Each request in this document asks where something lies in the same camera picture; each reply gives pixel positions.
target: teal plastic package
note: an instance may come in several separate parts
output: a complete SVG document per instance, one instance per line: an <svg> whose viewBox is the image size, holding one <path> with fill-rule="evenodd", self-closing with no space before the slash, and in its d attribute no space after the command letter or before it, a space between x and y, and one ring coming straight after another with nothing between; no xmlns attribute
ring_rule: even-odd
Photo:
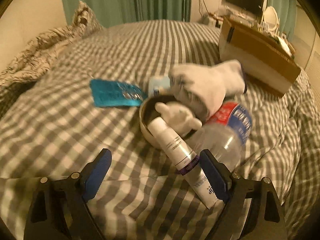
<svg viewBox="0 0 320 240"><path fill-rule="evenodd" d="M96 107L140 106L147 95L135 85L92 79L90 88Z"/></svg>

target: cardboard box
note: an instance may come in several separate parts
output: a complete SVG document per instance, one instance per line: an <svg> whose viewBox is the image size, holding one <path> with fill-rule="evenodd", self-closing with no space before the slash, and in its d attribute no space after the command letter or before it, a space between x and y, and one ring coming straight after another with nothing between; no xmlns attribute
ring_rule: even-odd
<svg viewBox="0 0 320 240"><path fill-rule="evenodd" d="M282 97L301 69L274 39L227 17L219 38L222 61L237 59L248 79Z"/></svg>

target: white plush toy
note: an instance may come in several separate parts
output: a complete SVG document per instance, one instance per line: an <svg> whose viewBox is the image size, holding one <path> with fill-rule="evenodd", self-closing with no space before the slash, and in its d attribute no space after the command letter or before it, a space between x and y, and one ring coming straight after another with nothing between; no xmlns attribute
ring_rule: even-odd
<svg viewBox="0 0 320 240"><path fill-rule="evenodd" d="M156 111L162 119L182 138L191 130L199 130L202 122L195 117L192 111L179 102L158 102L155 104Z"/></svg>

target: white tube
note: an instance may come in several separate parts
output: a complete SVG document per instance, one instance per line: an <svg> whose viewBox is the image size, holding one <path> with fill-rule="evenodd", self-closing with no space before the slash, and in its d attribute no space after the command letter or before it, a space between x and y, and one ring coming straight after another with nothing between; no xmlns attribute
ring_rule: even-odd
<svg viewBox="0 0 320 240"><path fill-rule="evenodd" d="M161 117L152 120L148 130L204 205L212 208L217 197L212 192L210 183L200 167L199 156Z"/></svg>

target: plush toy ear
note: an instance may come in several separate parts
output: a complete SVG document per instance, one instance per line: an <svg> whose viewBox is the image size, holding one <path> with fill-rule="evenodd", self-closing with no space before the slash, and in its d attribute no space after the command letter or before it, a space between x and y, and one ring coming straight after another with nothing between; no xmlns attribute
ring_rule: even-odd
<svg viewBox="0 0 320 240"><path fill-rule="evenodd" d="M155 109L161 115L163 115L163 114L169 115L170 114L170 109L165 103L157 102L155 104Z"/></svg>
<svg viewBox="0 0 320 240"><path fill-rule="evenodd" d="M201 127L202 127L202 122L197 119L197 118L191 118L189 120L189 127L192 129L192 130L199 130Z"/></svg>

